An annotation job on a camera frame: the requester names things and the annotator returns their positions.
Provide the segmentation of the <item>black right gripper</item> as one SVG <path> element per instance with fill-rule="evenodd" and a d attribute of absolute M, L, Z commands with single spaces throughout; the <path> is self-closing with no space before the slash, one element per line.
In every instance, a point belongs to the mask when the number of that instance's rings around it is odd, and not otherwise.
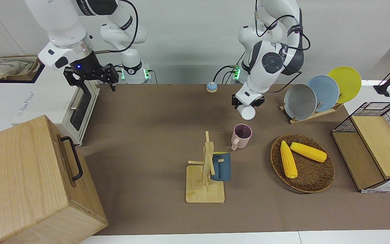
<path fill-rule="evenodd" d="M 64 68 L 64 76 L 70 86 L 77 86 L 84 94 L 89 93 L 85 81 L 99 80 L 106 82 L 111 90 L 115 92 L 115 84 L 120 78 L 113 64 L 101 65 L 94 53 L 71 62 L 70 67 Z"/>

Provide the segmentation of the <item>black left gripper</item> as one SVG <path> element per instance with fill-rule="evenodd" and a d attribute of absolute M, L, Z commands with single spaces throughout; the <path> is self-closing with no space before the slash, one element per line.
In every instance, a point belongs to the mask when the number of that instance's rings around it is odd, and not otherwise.
<path fill-rule="evenodd" d="M 240 96 L 240 100 L 238 100 L 235 95 L 232 95 L 232 106 L 234 106 L 234 108 L 238 108 L 241 103 L 243 105 L 251 105 L 252 102 L 254 102 L 255 107 L 259 107 L 265 102 L 265 97 L 262 96 L 256 99 L 255 96 Z"/>

